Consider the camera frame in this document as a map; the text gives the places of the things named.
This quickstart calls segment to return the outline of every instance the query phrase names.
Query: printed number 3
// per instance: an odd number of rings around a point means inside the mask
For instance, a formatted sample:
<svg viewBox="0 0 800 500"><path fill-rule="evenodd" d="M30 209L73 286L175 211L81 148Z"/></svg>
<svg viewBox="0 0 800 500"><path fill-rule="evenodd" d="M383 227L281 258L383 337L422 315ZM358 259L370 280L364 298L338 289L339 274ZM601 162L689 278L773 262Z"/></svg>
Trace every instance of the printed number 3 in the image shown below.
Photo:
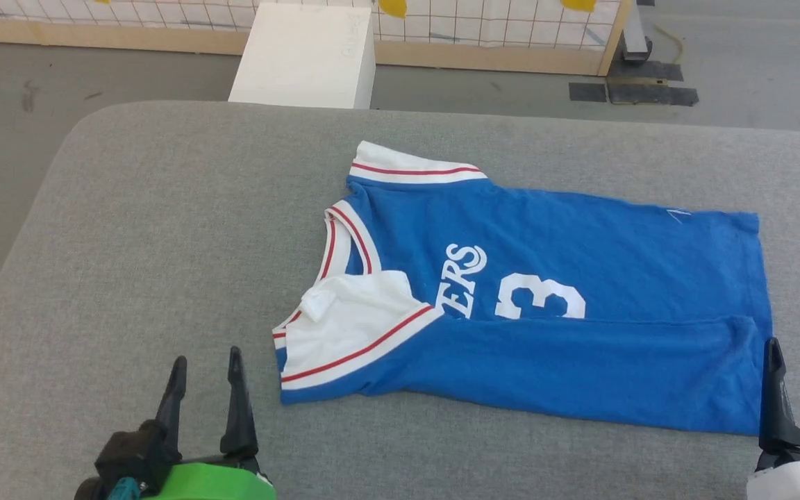
<svg viewBox="0 0 800 500"><path fill-rule="evenodd" d="M539 276L515 272L502 278L499 285L499 302L496 304L496 316L508 319L520 319L520 307L511 301L511 294L517 289L526 288L533 292L533 306L545 307L545 301L551 295L558 295L567 303L564 317L585 317L585 299L573 287L561 285L553 279L542 281Z"/></svg>

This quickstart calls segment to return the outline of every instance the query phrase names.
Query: basketball jersey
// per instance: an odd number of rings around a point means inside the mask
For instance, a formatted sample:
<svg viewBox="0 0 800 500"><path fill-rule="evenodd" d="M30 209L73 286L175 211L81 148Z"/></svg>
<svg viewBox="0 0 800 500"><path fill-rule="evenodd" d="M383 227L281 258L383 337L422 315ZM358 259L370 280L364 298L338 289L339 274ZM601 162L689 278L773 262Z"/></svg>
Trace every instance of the basketball jersey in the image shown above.
<svg viewBox="0 0 800 500"><path fill-rule="evenodd" d="M758 216L504 189L358 147L317 282L274 330L285 403L419 390L758 431L771 313Z"/></svg>

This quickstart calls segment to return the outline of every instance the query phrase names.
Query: gray padded table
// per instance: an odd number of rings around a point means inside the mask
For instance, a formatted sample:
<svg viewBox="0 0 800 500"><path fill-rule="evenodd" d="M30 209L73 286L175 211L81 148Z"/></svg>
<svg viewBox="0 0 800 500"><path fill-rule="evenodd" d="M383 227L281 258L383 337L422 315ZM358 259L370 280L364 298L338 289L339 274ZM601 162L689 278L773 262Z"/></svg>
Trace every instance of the gray padded table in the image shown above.
<svg viewBox="0 0 800 500"><path fill-rule="evenodd" d="M232 344L283 499L744 496L754 437L414 393L281 406L270 328L313 282L360 140L508 187L759 212L800 424L800 133L147 102L67 136L1 272L0 500L72 498L109 434L153 417L180 354L181 450L216 453Z"/></svg>

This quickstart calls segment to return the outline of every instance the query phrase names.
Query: white sleeve trim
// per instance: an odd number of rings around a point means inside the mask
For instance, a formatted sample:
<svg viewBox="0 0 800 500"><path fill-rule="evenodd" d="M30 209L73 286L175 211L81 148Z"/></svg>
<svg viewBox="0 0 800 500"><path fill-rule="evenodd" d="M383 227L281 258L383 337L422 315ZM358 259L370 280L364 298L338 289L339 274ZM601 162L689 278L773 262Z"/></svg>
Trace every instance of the white sleeve trim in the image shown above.
<svg viewBox="0 0 800 500"><path fill-rule="evenodd" d="M320 263L320 271L317 272L317 279L330 278L330 276L343 275L347 268L347 261L350 260L350 247L356 244L356 249L362 260L362 272L372 274L381 270L381 259L378 258L378 249L375 241L369 234L365 224L362 223L356 210L350 203L342 200L326 209L326 246L323 250L323 260ZM274 328L271 333L276 349L285 348L286 326L301 316L301 310L296 308L289 317Z"/></svg>
<svg viewBox="0 0 800 500"><path fill-rule="evenodd" d="M413 298L406 273L334 276L311 287L287 326L284 390L333 382L374 363L442 315Z"/></svg>
<svg viewBox="0 0 800 500"><path fill-rule="evenodd" d="M463 162L419 158L371 142L360 142L350 175L382 183L441 184L486 179L479 168Z"/></svg>

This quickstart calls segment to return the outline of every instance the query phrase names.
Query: yellow object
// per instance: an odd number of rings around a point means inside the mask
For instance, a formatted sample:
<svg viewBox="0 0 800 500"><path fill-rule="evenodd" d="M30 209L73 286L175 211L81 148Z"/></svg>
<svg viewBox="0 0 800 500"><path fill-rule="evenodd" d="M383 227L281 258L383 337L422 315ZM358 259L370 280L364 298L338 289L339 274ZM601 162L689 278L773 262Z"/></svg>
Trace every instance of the yellow object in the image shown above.
<svg viewBox="0 0 800 500"><path fill-rule="evenodd" d="M378 6L389 16L400 19L406 17L406 0L378 0Z"/></svg>
<svg viewBox="0 0 800 500"><path fill-rule="evenodd" d="M562 6L570 10L582 10L585 13L593 13L595 3L597 0L561 0Z"/></svg>

